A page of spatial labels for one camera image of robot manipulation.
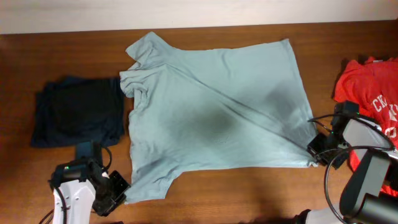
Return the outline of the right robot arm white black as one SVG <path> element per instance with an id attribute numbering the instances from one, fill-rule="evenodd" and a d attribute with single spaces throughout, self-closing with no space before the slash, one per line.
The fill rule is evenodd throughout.
<path id="1" fill-rule="evenodd" d="M 323 186 L 328 208 L 304 210 L 294 223 L 397 223 L 397 198 L 383 193 L 383 185 L 397 189 L 397 149 L 378 122 L 359 112 L 359 105 L 344 101 L 335 106 L 329 135 L 318 134 L 307 146 L 315 160 L 326 167 Z M 349 154 L 357 152 L 359 165 L 345 185 L 335 207 L 328 179 Z"/>

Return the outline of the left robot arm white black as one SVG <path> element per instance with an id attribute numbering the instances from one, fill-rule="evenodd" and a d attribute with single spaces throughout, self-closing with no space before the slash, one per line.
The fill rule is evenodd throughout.
<path id="1" fill-rule="evenodd" d="M 118 171 L 109 171 L 112 160 L 97 142 L 77 144 L 74 160 L 58 165 L 49 180 L 54 209 L 48 223 L 89 223 L 91 213 L 107 217 L 119 207 L 131 186 Z"/>

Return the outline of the light blue grey t-shirt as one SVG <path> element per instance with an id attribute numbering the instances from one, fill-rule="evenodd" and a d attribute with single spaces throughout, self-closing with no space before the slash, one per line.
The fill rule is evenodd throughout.
<path id="1" fill-rule="evenodd" d="M 150 32 L 120 72 L 134 100 L 126 202 L 163 199 L 184 172 L 307 168 L 317 130 L 290 42 L 182 50 Z"/>

